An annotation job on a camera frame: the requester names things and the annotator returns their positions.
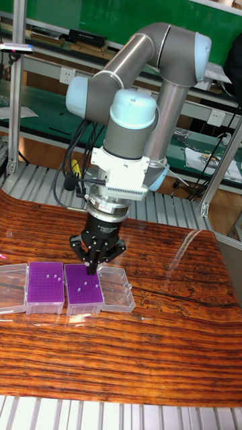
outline light blue joint cap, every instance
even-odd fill
[[[132,89],[120,89],[114,96],[110,117],[121,127],[140,130],[154,122],[156,107],[151,96]]]
[[[160,174],[157,180],[149,186],[150,191],[157,191],[160,188],[161,184],[163,183],[163,180],[165,179],[165,176],[167,175],[168,170],[169,164],[167,164],[166,168],[163,170],[162,174]]]
[[[202,81],[206,71],[206,65],[210,56],[212,40],[208,36],[196,33],[194,44],[196,80]]]
[[[87,106],[88,78],[76,76],[70,83],[66,95],[66,107],[72,114],[85,118]]]

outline label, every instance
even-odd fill
[[[99,210],[104,210],[105,212],[107,212],[107,214],[111,214],[112,212],[112,208],[109,208],[107,206],[104,206],[103,204],[99,203]]]
[[[103,226],[97,226],[101,233],[104,234],[110,234],[113,233],[113,231],[117,230],[118,227],[103,227]]]

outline paper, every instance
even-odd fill
[[[21,107],[21,118],[31,118],[38,116],[30,108]],[[10,107],[0,107],[0,120],[8,120],[10,118]]]
[[[222,66],[214,64],[213,62],[208,62],[205,77],[213,79],[214,81],[232,83],[231,80],[225,75]]]
[[[185,158],[186,158],[186,167],[190,167],[191,169],[199,170],[200,172],[203,171],[205,168],[205,164],[208,161],[210,154],[203,154],[198,153],[190,148],[185,149]],[[208,175],[212,175],[215,172],[215,169],[218,167],[218,160],[212,159],[206,170],[205,173]],[[224,176],[225,179],[230,179],[231,181],[236,182],[242,182],[242,176],[239,172],[239,169],[237,167],[236,161],[232,160],[227,172]]]

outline wood grain surface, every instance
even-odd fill
[[[78,263],[85,215],[0,190],[1,264]],[[131,314],[0,315],[0,394],[242,405],[242,313],[212,232],[127,220]]]

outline clear plastic box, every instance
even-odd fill
[[[99,314],[104,302],[97,274],[87,275],[84,264],[65,265],[67,315]]]
[[[135,308],[132,285],[128,283],[124,269],[103,266],[97,271],[104,296],[102,310],[110,312],[132,312]]]
[[[64,301],[63,264],[30,262],[26,314],[60,314]]]
[[[24,312],[27,264],[0,266],[0,314]]]

